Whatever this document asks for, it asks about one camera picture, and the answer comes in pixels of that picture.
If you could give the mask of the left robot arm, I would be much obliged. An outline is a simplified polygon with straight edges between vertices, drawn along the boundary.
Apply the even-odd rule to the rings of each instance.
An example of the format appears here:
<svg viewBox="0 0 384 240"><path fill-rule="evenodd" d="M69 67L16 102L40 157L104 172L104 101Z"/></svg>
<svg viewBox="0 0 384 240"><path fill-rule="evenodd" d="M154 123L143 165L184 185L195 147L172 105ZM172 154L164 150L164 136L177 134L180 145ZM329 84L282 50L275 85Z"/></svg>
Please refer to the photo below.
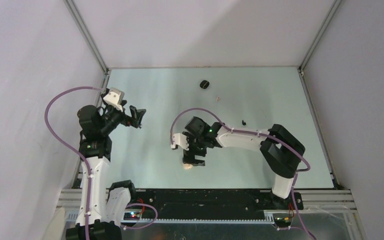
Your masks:
<svg viewBox="0 0 384 240"><path fill-rule="evenodd" d="M130 106L131 115L113 106L104 112L93 105L77 112L81 126L79 152L85 157L79 213L75 227L65 232L67 240L120 240L121 221L126 208L133 208L138 194L131 180L114 182L106 187L111 163L112 140L110 133L118 125L140 128L145 109Z"/></svg>

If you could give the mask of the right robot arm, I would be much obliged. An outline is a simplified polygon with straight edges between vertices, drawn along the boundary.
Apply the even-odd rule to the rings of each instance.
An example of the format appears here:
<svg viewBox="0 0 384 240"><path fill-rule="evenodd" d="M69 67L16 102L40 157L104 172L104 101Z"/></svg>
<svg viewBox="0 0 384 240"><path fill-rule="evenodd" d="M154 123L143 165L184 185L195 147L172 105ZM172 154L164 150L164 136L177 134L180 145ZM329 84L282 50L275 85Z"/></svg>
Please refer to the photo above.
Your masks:
<svg viewBox="0 0 384 240"><path fill-rule="evenodd" d="M172 133L170 147L182 148L182 162L190 166L205 166L208 149L240 148L260 152L274 173L271 188L271 204L284 209L291 202L291 190L299 164L303 161L306 148L284 126L273 124L265 131L229 127L216 121L207 124L194 116L181 133Z"/></svg>

